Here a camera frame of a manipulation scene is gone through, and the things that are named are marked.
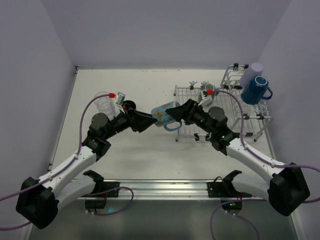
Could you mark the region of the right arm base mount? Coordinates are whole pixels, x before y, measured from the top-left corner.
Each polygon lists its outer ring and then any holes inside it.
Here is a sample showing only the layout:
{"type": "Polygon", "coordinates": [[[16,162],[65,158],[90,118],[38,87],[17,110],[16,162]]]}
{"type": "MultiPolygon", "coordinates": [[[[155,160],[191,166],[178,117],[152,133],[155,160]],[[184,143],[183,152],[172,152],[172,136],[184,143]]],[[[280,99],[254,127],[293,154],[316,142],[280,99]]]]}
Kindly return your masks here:
{"type": "Polygon", "coordinates": [[[234,178],[241,174],[240,170],[233,170],[224,178],[221,176],[216,177],[214,180],[206,183],[207,193],[209,198],[251,198],[252,195],[246,192],[237,191],[232,181],[234,178]]]}

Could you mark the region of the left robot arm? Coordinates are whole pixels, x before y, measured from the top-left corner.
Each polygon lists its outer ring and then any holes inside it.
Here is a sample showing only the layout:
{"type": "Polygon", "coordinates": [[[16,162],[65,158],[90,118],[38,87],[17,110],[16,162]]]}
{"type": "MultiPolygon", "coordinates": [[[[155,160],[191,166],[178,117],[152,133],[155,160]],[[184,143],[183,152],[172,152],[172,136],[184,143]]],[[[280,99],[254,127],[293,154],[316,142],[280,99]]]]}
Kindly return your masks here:
{"type": "Polygon", "coordinates": [[[126,129],[141,133],[157,122],[150,113],[137,111],[130,104],[123,104],[123,108],[113,119],[104,113],[95,114],[86,138],[79,141],[73,155],[37,179],[24,180],[16,211],[38,229],[44,229],[64,206],[97,190],[103,177],[96,172],[86,171],[80,179],[74,178],[107,153],[111,147],[108,139],[126,129]]]}

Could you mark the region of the clear glass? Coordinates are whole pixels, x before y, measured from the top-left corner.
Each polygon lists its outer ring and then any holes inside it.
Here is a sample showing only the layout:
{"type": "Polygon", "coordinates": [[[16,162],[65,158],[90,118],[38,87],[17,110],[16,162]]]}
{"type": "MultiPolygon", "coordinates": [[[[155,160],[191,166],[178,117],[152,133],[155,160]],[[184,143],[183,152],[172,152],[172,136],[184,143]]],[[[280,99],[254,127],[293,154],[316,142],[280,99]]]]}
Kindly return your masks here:
{"type": "Polygon", "coordinates": [[[105,114],[109,120],[113,120],[116,117],[116,109],[114,102],[108,96],[99,97],[94,100],[98,111],[105,114]]]}

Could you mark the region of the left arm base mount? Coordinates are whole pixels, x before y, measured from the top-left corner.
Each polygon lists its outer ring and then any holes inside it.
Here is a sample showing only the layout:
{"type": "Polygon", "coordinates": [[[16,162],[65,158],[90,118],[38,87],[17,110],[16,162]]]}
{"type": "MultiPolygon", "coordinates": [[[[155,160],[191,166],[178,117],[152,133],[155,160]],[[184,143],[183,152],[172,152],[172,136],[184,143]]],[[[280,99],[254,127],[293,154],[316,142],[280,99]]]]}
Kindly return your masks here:
{"type": "MultiPolygon", "coordinates": [[[[104,181],[104,178],[93,170],[85,171],[83,175],[92,178],[95,183],[94,189],[91,194],[102,193],[104,191],[108,191],[120,186],[120,183],[118,181],[104,181]]],[[[94,213],[97,213],[97,210],[105,208],[108,197],[117,198],[118,195],[118,189],[109,193],[99,194],[96,196],[98,200],[85,200],[84,207],[87,211],[94,211],[94,213]]]]}

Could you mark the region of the dark green mug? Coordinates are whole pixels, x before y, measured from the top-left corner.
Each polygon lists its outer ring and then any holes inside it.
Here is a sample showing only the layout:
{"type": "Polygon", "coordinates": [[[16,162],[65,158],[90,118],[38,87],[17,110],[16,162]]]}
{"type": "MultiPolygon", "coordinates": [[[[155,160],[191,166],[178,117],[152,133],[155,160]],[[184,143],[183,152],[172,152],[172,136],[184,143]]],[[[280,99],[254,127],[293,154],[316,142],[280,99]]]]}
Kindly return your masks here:
{"type": "Polygon", "coordinates": [[[204,86],[204,91],[208,94],[208,95],[213,95],[215,93],[216,87],[211,84],[211,83],[207,83],[204,86]]]}

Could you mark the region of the light blue mug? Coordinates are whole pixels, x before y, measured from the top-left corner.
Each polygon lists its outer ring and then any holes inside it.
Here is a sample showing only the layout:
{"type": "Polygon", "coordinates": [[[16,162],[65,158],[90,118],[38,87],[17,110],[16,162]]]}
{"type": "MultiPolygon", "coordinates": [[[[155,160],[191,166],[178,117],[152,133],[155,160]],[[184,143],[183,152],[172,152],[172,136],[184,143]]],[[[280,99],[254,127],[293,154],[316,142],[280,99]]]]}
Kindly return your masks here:
{"type": "Polygon", "coordinates": [[[167,109],[179,107],[180,104],[177,101],[171,101],[161,106],[155,107],[151,110],[151,115],[157,120],[155,125],[157,127],[163,127],[168,132],[174,132],[179,130],[182,127],[182,122],[178,122],[178,126],[174,128],[168,127],[168,125],[176,123],[176,121],[166,113],[167,109]]]}

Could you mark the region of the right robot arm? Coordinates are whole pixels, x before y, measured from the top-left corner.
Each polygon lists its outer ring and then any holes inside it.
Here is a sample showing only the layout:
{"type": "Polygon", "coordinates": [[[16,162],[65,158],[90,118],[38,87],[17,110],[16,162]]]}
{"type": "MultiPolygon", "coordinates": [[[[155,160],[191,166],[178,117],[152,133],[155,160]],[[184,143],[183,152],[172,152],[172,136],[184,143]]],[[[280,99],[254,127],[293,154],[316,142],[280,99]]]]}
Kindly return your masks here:
{"type": "Polygon", "coordinates": [[[285,165],[245,143],[228,128],[228,118],[221,107],[213,106],[205,112],[189,99],[183,105],[166,109],[166,113],[177,122],[197,125],[209,134],[215,150],[240,161],[258,175],[258,179],[240,175],[240,180],[231,181],[236,192],[268,201],[283,216],[289,216],[310,196],[301,168],[294,163],[285,165]]]}

